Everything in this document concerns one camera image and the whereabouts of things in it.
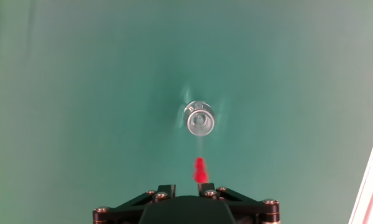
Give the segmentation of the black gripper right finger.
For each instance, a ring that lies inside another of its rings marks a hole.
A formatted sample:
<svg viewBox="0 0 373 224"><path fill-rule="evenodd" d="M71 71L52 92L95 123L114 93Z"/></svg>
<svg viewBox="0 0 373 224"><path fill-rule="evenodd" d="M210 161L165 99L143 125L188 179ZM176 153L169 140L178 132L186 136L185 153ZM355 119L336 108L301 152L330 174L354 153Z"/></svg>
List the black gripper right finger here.
<svg viewBox="0 0 373 224"><path fill-rule="evenodd" d="M271 198L254 200L227 187L215 187L214 183L198 184L200 197L224 202L238 222L251 218L252 223L280 224L279 201Z"/></svg>

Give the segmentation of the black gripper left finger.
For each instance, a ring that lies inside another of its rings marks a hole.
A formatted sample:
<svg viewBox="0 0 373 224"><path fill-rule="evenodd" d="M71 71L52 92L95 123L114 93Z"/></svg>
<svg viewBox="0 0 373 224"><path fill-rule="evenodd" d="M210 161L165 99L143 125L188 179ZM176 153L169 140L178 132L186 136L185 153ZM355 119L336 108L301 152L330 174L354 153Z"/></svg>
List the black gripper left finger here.
<svg viewBox="0 0 373 224"><path fill-rule="evenodd" d="M148 190L137 197L117 206L98 207L93 210L93 223L121 223L140 219L144 210L154 202L161 199L170 199L176 196L176 185L160 185L157 190Z"/></svg>

